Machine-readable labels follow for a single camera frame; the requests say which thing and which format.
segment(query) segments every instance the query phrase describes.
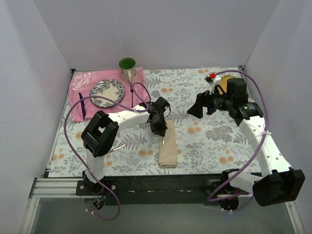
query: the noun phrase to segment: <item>folded napkin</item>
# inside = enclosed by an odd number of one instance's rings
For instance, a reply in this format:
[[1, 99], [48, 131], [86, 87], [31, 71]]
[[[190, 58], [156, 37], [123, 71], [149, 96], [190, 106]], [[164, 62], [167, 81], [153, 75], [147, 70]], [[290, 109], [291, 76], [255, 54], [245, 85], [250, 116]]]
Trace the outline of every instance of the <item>folded napkin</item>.
[[160, 168], [175, 168], [177, 166], [176, 131], [172, 120], [167, 122], [167, 131], [163, 144], [163, 137], [158, 136], [158, 164]]

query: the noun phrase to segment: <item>green mug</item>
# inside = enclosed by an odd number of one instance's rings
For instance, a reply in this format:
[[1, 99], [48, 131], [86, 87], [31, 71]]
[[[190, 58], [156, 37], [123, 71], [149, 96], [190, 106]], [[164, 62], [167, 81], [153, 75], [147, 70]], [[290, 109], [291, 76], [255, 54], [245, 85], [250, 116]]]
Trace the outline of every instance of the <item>green mug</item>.
[[136, 61], [133, 58], [123, 58], [119, 61], [119, 67], [121, 69], [122, 78], [132, 84], [139, 77], [139, 73], [136, 67]]

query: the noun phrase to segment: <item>pink placemat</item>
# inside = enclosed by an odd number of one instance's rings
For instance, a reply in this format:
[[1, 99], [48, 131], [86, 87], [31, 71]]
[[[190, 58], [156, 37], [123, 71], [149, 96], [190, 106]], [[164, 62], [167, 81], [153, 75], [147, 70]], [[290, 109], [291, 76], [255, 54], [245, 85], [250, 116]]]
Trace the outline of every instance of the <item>pink placemat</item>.
[[[143, 68], [139, 67], [138, 72], [140, 76], [137, 80], [133, 82], [141, 82], [145, 84], [145, 78], [143, 73]], [[80, 100], [79, 93], [82, 94], [82, 97], [87, 97], [90, 95], [90, 90], [92, 87], [101, 80], [105, 79], [116, 79], [119, 80], [125, 86], [125, 96], [120, 102], [129, 108], [131, 108], [132, 104], [132, 93], [130, 91], [130, 83], [123, 80], [121, 77], [120, 70], [105, 70], [105, 71], [92, 71], [92, 72], [83, 72], [74, 74], [73, 78], [70, 82], [69, 86], [69, 99], [70, 99], [70, 106], [72, 106], [75, 102]], [[148, 101], [148, 95], [141, 85], [135, 86], [136, 92], [145, 100]], [[142, 101], [133, 93], [133, 105], [136, 106]], [[115, 113], [123, 111], [124, 108], [115, 105], [110, 108], [100, 108], [95, 106], [90, 99], [84, 100], [84, 109], [86, 112], [85, 120], [88, 118], [92, 118], [97, 111], [104, 111], [105, 113]], [[72, 111], [72, 118], [74, 122], [82, 122], [85, 121], [82, 116], [82, 108], [81, 104], [78, 104]]]

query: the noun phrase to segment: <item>metal frame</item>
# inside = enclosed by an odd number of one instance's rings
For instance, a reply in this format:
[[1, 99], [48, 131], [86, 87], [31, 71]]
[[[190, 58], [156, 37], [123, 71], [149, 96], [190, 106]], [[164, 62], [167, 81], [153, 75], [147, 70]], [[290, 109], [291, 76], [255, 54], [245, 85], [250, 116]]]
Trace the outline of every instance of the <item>metal frame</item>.
[[[81, 178], [39, 178], [35, 179], [30, 192], [29, 202], [25, 218], [20, 230], [20, 234], [30, 234], [35, 221], [40, 198], [98, 198], [99, 196], [81, 195], [77, 196], [76, 188]], [[285, 203], [294, 233], [304, 234], [295, 203], [293, 201]]]
[[28, 199], [27, 210], [26, 210], [23, 224], [19, 232], [20, 234], [31, 233], [31, 229], [33, 228], [33, 225], [34, 225], [39, 201], [40, 201], [39, 197]]

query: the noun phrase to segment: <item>table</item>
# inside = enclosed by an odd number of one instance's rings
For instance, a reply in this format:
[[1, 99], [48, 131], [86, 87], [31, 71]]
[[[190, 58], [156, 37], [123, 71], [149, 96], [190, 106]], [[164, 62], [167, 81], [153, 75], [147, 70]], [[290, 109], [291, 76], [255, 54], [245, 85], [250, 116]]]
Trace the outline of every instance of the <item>table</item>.
[[[118, 133], [113, 147], [126, 144], [105, 156], [106, 176], [181, 175], [221, 173], [226, 169], [240, 168], [253, 154], [246, 138], [227, 112], [197, 119], [187, 110], [194, 104], [197, 93], [208, 89], [204, 77], [211, 72], [237, 68], [157, 69], [144, 70], [145, 83], [152, 100], [159, 96], [171, 105], [168, 119], [175, 121], [178, 165], [175, 169], [158, 166], [158, 138], [149, 124], [140, 124]], [[49, 177], [81, 177], [85, 170], [74, 155], [64, 136], [63, 124], [70, 109], [66, 101], [60, 129], [51, 157]], [[81, 133], [89, 121], [68, 121], [68, 136], [78, 153], [86, 160]], [[250, 172], [260, 172], [255, 160], [248, 167]]]

